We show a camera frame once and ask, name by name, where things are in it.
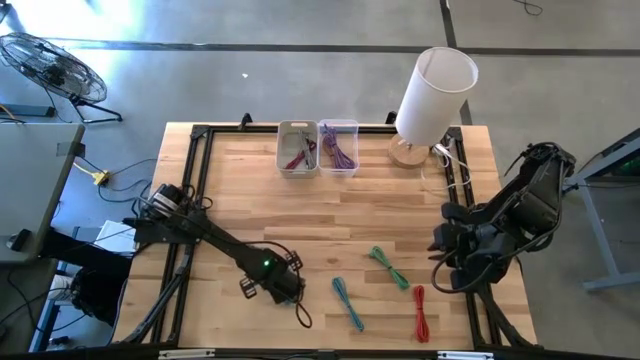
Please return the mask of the grey side table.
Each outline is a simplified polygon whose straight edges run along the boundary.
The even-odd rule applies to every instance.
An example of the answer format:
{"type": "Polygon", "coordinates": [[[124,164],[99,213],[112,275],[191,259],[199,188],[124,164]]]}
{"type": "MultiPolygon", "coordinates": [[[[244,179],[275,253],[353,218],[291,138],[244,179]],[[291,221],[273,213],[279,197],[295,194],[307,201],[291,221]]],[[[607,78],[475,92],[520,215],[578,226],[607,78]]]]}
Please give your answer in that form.
{"type": "Polygon", "coordinates": [[[0,124],[0,264],[38,257],[76,157],[84,154],[80,124],[0,124]],[[32,232],[20,252],[7,247],[32,232]]]}

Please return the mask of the grey power strip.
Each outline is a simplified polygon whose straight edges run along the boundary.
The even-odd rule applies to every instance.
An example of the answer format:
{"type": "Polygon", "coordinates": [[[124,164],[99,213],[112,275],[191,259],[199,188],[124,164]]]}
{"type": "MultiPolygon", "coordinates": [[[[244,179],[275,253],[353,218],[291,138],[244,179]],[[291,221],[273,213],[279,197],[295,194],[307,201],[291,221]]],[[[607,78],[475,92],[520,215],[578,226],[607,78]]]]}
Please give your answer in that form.
{"type": "Polygon", "coordinates": [[[52,106],[0,104],[0,118],[4,119],[52,118],[55,115],[56,110],[52,106]]]}

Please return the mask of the white paper sheet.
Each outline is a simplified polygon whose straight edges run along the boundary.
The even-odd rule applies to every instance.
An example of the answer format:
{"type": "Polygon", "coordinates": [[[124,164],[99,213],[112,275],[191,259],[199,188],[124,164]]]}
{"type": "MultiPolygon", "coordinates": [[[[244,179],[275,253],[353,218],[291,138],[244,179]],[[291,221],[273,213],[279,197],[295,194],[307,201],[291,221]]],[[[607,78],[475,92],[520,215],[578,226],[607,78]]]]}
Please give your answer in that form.
{"type": "Polygon", "coordinates": [[[107,220],[100,229],[94,244],[111,252],[133,253],[135,229],[119,222],[107,220]]]}

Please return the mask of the grey metal desk frame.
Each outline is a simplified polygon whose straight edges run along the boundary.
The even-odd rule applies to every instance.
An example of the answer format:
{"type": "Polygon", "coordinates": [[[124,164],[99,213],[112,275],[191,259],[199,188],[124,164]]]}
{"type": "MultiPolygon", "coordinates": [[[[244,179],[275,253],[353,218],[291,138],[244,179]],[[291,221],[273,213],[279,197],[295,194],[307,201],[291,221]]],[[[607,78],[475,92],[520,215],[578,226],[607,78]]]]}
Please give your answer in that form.
{"type": "Polygon", "coordinates": [[[596,153],[565,181],[565,194],[575,191],[583,201],[587,218],[604,261],[606,275],[585,281],[588,292],[625,285],[640,285],[640,269],[618,267],[606,228],[628,224],[621,244],[640,251],[640,128],[596,153]]]}

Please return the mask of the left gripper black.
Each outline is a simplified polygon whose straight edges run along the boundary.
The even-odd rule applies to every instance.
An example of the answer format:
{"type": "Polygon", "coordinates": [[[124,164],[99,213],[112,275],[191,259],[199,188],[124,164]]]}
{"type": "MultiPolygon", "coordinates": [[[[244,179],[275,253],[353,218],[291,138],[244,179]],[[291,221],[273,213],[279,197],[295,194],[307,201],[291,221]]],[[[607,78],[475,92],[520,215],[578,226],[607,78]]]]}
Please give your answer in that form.
{"type": "Polygon", "coordinates": [[[253,248],[248,260],[248,277],[239,281],[246,299],[257,295],[256,284],[266,290],[276,304],[302,300],[305,282],[299,270],[303,263],[295,251],[284,255],[267,248],[253,248]]]}

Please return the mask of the white plastic bin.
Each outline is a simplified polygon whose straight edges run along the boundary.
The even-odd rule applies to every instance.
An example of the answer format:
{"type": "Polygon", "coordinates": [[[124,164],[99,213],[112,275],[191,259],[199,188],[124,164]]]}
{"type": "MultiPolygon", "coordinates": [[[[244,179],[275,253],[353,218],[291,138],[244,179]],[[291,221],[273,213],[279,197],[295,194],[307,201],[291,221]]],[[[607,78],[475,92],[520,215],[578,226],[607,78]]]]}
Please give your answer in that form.
{"type": "Polygon", "coordinates": [[[319,133],[314,121],[282,121],[278,126],[276,168],[288,179],[314,178],[319,169],[319,133]]]}

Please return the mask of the black floor fan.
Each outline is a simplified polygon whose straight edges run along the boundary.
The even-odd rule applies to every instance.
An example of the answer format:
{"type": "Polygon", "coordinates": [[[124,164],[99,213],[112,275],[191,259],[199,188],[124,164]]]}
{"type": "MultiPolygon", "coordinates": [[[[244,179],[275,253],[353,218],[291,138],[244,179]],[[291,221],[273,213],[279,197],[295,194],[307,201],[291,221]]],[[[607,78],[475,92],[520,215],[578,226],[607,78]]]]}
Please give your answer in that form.
{"type": "Polygon", "coordinates": [[[84,124],[122,122],[119,112],[99,106],[107,98],[104,80],[62,47],[25,32],[0,36],[6,63],[50,95],[69,101],[84,124]]]}

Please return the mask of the yellow power plug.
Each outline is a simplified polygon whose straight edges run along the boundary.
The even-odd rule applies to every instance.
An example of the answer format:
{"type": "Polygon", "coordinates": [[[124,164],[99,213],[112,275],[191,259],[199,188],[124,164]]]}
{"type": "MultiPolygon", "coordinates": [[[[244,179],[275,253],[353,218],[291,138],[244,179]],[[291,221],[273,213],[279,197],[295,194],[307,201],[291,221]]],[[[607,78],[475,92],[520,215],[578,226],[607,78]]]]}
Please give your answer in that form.
{"type": "Polygon", "coordinates": [[[96,186],[103,186],[109,181],[110,173],[108,171],[104,171],[104,170],[97,170],[97,171],[88,170],[88,169],[80,166],[76,162],[74,162],[73,165],[74,165],[75,168],[77,168],[81,172],[89,175],[93,179],[93,184],[96,185],[96,186]]]}

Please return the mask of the white label plate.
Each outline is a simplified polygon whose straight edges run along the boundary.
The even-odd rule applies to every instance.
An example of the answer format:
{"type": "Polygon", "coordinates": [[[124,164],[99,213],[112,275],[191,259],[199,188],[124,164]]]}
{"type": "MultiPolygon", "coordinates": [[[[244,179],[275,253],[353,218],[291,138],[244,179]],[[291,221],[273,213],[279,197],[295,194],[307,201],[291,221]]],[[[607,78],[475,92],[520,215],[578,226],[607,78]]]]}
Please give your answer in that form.
{"type": "Polygon", "coordinates": [[[214,358],[214,349],[172,349],[159,352],[158,360],[196,360],[214,358]]]}
{"type": "Polygon", "coordinates": [[[438,351],[437,360],[495,360],[490,352],[438,351]]]}

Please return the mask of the small black device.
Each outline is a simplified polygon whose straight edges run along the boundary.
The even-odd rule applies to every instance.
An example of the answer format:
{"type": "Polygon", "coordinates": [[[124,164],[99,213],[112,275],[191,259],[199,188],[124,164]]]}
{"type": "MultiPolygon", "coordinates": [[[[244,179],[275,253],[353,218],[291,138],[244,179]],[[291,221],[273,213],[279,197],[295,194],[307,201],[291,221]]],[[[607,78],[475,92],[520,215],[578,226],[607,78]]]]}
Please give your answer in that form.
{"type": "Polygon", "coordinates": [[[9,237],[9,240],[7,241],[7,247],[12,251],[20,252],[31,235],[32,232],[30,230],[22,229],[18,233],[15,233],[9,237]]]}

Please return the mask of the wooden lamp with white shade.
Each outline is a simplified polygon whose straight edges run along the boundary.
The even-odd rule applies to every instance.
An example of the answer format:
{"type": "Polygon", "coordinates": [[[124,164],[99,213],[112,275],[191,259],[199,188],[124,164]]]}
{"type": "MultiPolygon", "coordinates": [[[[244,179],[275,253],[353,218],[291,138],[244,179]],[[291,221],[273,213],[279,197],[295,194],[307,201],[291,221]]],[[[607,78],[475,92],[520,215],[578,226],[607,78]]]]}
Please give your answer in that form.
{"type": "Polygon", "coordinates": [[[422,52],[394,122],[388,155],[402,168],[419,168],[439,144],[479,78],[476,63],[450,47],[422,52]]]}

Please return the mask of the clear plastic bin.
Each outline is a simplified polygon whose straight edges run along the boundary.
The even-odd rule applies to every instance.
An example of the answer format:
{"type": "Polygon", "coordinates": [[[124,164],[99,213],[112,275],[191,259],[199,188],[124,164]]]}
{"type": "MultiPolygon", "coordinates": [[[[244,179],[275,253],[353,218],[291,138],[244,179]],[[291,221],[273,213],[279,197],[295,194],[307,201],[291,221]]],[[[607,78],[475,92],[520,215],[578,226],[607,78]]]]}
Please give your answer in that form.
{"type": "Polygon", "coordinates": [[[359,169],[359,125],[350,119],[323,119],[318,123],[319,171],[325,177],[353,177],[359,169]]]}

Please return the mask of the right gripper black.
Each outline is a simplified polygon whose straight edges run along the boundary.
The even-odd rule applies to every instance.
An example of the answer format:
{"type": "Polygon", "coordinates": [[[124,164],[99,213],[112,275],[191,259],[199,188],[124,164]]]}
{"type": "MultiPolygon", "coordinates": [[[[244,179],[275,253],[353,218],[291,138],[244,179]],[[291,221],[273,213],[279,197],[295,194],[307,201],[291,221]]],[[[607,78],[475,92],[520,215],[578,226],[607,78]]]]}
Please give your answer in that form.
{"type": "MultiPolygon", "coordinates": [[[[441,206],[442,217],[462,223],[470,222],[470,210],[454,202],[441,206]]],[[[428,246],[431,260],[452,268],[452,288],[443,293],[472,292],[489,283],[498,283],[506,274],[506,234],[493,225],[477,227],[444,223],[433,231],[428,246]]]]}

